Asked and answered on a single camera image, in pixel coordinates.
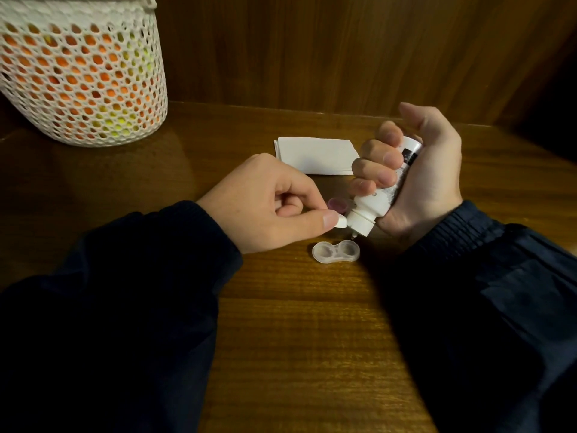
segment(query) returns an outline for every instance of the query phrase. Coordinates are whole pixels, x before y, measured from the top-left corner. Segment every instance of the sleeve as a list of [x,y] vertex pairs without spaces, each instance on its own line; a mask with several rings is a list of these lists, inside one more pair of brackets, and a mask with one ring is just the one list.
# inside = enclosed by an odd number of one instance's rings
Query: sleeve
[[466,201],[388,274],[382,297],[441,433],[574,429],[572,255]]
[[0,295],[0,431],[195,431],[241,265],[189,201],[87,233],[56,273]]

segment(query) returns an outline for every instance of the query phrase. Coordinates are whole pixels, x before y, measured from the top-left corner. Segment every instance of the white plastic bottle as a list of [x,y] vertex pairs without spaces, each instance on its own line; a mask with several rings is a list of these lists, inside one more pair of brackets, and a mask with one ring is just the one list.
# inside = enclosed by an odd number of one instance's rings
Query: white plastic bottle
[[397,148],[403,154],[405,162],[400,169],[396,171],[396,184],[389,188],[378,188],[377,191],[370,196],[355,197],[354,202],[356,206],[347,216],[347,226],[354,231],[353,237],[356,237],[357,234],[364,235],[365,237],[369,235],[369,232],[371,232],[374,226],[374,220],[377,217],[383,217],[386,212],[389,211],[421,147],[422,144],[418,141],[409,137],[403,137],[403,142]]

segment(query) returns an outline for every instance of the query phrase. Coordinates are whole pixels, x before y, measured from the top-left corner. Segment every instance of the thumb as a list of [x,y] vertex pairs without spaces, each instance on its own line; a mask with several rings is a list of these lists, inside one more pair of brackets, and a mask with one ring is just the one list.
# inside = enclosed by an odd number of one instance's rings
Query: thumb
[[310,210],[298,216],[278,219],[281,225],[280,238],[284,244],[318,237],[335,227],[339,214],[333,210]]
[[409,126],[419,130],[425,145],[458,136],[455,128],[437,108],[402,101],[399,111]]

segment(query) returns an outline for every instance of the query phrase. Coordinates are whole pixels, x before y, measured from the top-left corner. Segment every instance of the perforated basket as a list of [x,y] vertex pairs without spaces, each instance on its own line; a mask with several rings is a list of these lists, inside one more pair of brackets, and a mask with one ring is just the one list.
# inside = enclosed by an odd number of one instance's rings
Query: perforated basket
[[0,0],[0,91],[67,144],[126,144],[167,112],[155,0]]

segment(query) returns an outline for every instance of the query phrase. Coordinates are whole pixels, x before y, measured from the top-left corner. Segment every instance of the white paper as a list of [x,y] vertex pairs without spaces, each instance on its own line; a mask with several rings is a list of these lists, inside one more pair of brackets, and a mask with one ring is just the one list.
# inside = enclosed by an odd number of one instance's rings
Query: white paper
[[279,137],[276,157],[309,175],[352,175],[351,164],[359,155],[350,140]]

